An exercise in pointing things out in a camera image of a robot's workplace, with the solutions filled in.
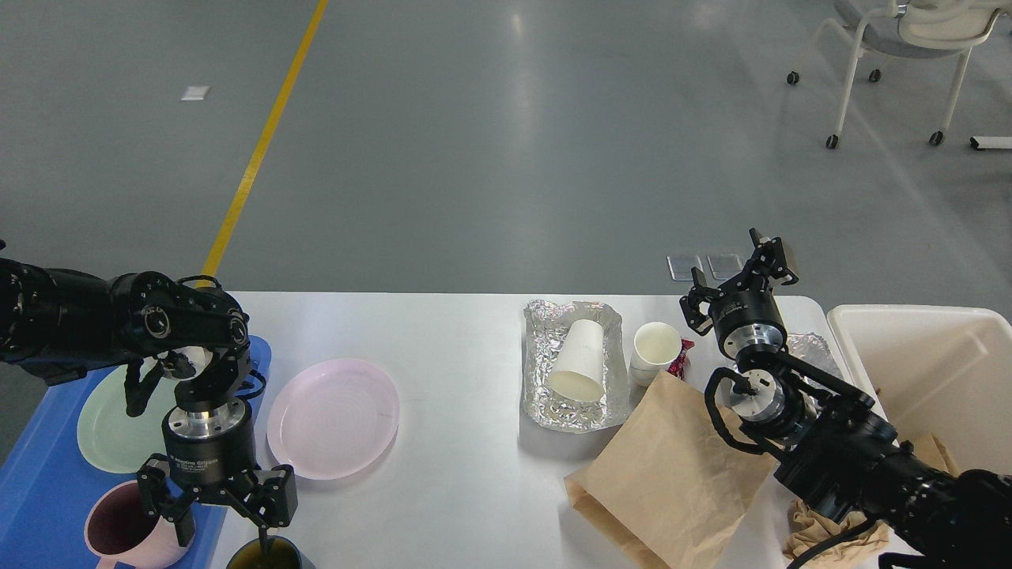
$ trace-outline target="paper cup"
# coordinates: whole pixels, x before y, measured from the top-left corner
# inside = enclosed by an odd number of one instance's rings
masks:
[[[593,320],[577,320],[549,374],[549,387],[559,395],[590,403],[604,395],[604,329]]]
[[[682,352],[682,335],[664,322],[650,322],[636,331],[632,348],[629,377],[647,387]]]

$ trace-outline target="white plastic bin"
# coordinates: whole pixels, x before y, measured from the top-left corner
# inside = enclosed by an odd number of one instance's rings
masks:
[[[851,375],[878,391],[901,440],[934,433],[959,468],[1012,473],[1012,326],[1001,315],[844,305],[828,320]]]

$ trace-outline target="aluminum foil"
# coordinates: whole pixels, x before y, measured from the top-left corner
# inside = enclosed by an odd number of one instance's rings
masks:
[[[787,353],[819,368],[837,378],[843,378],[833,359],[826,338],[816,333],[787,334]]]
[[[625,422],[631,412],[629,379],[622,354],[622,317],[604,303],[557,305],[531,301],[523,310],[527,320],[523,353],[521,405],[534,422],[564,432],[591,432]],[[593,320],[604,329],[604,396],[593,403],[567,399],[547,386],[570,326]]]

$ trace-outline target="robotic arm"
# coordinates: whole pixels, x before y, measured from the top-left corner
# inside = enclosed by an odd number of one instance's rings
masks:
[[[196,279],[214,286],[185,284]],[[298,505],[291,467],[256,463],[246,399],[262,389],[236,395],[256,375],[248,320],[213,277],[174,281],[148,271],[102,280],[0,259],[0,360],[50,386],[126,364],[130,416],[144,413],[160,381],[178,382],[162,423],[165,455],[153,454],[137,477],[148,515],[173,522],[181,546],[193,536],[194,501],[232,507],[257,524],[262,542],[268,527],[290,523]],[[146,358],[154,367],[142,379]]]
[[[871,412],[870,396],[787,353],[772,289],[793,284],[797,276],[779,238],[755,229],[751,236],[755,251],[738,275],[711,289],[693,268],[693,287],[680,301],[689,327],[700,335],[712,328],[721,352],[737,368],[718,369],[706,386],[713,427],[734,449],[775,457],[780,465],[774,477],[821,514],[840,521],[856,508],[869,520],[852,535],[813,548],[790,567],[857,537],[877,519],[924,554],[884,554],[882,568],[1007,565],[1012,477],[972,470],[955,478],[928,467],[909,441],[894,444],[896,429]],[[721,418],[722,386],[730,388],[728,402],[751,442],[736,439]]]

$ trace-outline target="white chair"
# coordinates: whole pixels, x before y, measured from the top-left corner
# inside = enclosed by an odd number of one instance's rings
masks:
[[[800,81],[799,70],[815,50],[823,30],[833,29],[851,46],[836,130],[826,139],[826,148],[834,149],[843,133],[843,119],[857,72],[857,60],[865,52],[900,59],[939,59],[958,55],[945,116],[938,131],[928,140],[938,146],[945,139],[945,131],[952,119],[971,50],[988,38],[995,19],[1003,11],[1002,5],[1007,3],[1008,0],[914,0],[909,4],[898,4],[896,0],[835,0],[834,7],[843,23],[829,18],[819,25],[794,71],[787,74],[787,83],[796,85]],[[868,75],[868,81],[877,83],[881,76],[881,70],[874,69]]]

